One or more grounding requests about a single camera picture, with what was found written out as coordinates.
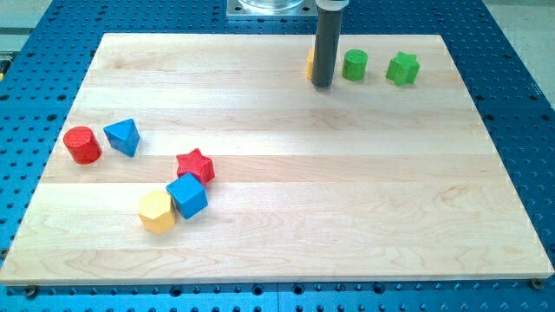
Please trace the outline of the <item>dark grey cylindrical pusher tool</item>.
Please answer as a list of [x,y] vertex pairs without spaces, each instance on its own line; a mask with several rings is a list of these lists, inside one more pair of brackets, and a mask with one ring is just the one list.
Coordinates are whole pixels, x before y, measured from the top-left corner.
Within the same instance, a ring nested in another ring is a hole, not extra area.
[[343,11],[349,0],[316,0],[316,4],[318,15],[311,82],[317,88],[328,88],[335,72]]

